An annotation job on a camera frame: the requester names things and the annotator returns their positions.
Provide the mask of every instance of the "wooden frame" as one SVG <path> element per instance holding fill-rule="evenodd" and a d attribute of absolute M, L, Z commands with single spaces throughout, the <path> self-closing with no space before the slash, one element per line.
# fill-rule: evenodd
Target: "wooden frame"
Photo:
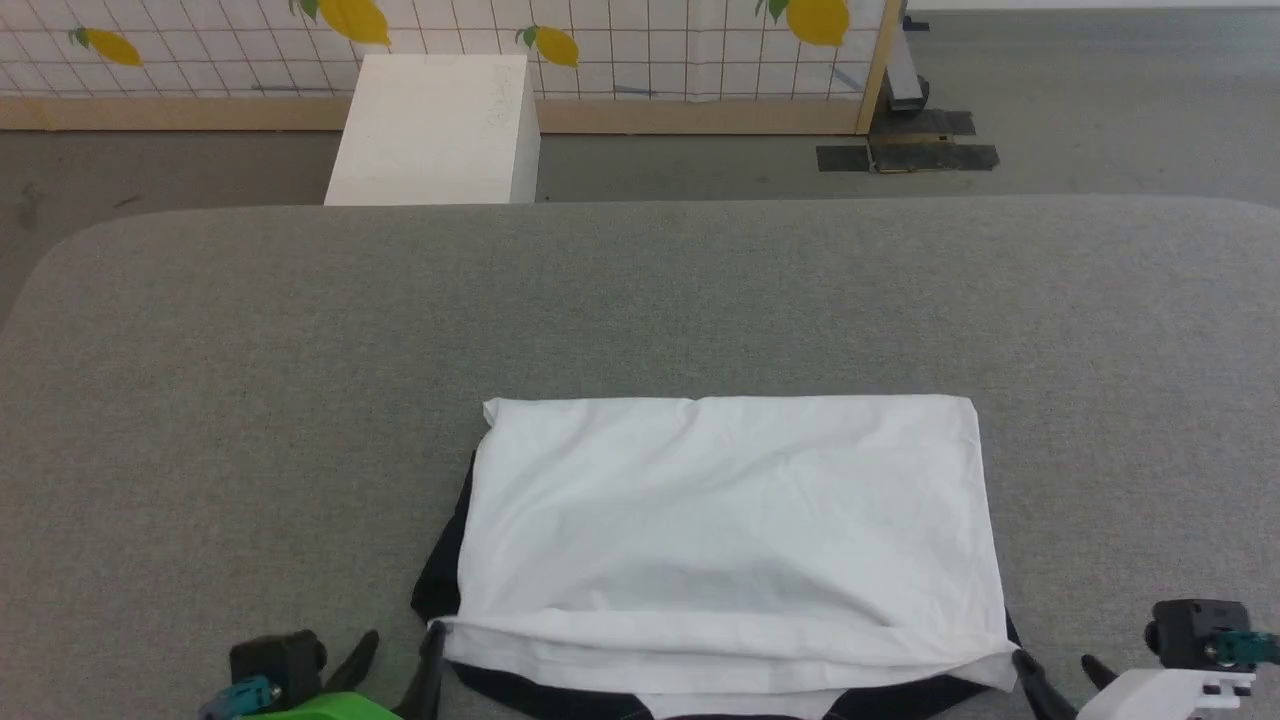
<path fill-rule="evenodd" d="M 0 129 L 340 131 L 351 105 L 347 97 L 14 100 L 0 101 Z M 851 135 L 865 106 L 865 99 L 863 102 L 539 100 L 538 122 L 548 135 Z"/>
<path fill-rule="evenodd" d="M 881 28 L 876 36 L 876 51 L 872 54 L 872 68 L 867 73 L 867 91 L 863 94 L 861 109 L 854 135 L 869 135 L 872 118 L 879 105 L 881 87 L 884 85 L 884 70 L 888 67 L 888 53 L 893 47 L 895 27 L 902 19 L 904 0 L 886 0 L 884 14 L 881 15 Z"/>

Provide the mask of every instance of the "black garment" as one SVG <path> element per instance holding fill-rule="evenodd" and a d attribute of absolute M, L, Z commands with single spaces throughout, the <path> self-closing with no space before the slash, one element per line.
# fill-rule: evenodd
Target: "black garment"
<path fill-rule="evenodd" d="M 462 484 L 462 493 L 453 510 L 453 518 L 444 527 L 440 539 L 426 560 L 426 568 L 413 587 L 411 605 L 424 623 L 435 618 L 454 615 L 462 602 L 458 593 L 458 553 L 467 524 L 471 503 L 471 475 L 475 455 Z M 1012 620 L 1005 615 L 1009 639 L 1019 643 Z M 536 720 L 653 720 L 653 715 L 634 694 L 571 691 L 540 685 L 516 675 L 484 667 L 453 664 L 465 685 L 508 707 L 531 715 Z M 855 688 L 846 691 L 831 706 L 823 720 L 925 720 L 954 705 L 988 689 L 986 685 L 960 680 L 948 675 L 888 685 L 883 688 Z M 730 715 L 690 716 L 699 720 L 730 719 Z M 751 715 L 754 720 L 792 720 L 767 715 Z"/>

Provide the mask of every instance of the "folded shirt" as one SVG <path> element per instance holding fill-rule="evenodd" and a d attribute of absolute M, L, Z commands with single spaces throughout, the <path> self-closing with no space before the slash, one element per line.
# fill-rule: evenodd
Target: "folded shirt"
<path fill-rule="evenodd" d="M 968 400 L 492 400 L 485 416 L 449 660 L 634 693 L 659 719 L 820 716 L 846 689 L 942 674 L 1012 689 Z"/>

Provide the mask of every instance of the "teal connector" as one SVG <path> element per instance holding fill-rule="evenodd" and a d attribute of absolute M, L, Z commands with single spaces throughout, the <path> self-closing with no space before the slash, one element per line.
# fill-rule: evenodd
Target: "teal connector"
<path fill-rule="evenodd" d="M 1210 660 L 1224 667 L 1234 665 L 1280 665 L 1280 635 L 1272 633 L 1217 633 L 1204 648 Z"/>

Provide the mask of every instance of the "gray carpet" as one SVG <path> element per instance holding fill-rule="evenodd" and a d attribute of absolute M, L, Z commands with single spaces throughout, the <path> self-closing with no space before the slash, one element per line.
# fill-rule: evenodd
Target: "gray carpet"
<path fill-rule="evenodd" d="M 1149 666 L 1280 628 L 1280 211 L 1164 197 L 173 213 L 58 246 L 0 334 L 0 715 L 189 714 L 227 648 L 385 638 L 492 396 L 972 397 L 1009 609 Z M 1240 720 L 1280 715 L 1271 669 Z M 447 688 L 445 717 L 512 717 Z M 988 693 L 951 717 L 1028 717 Z"/>

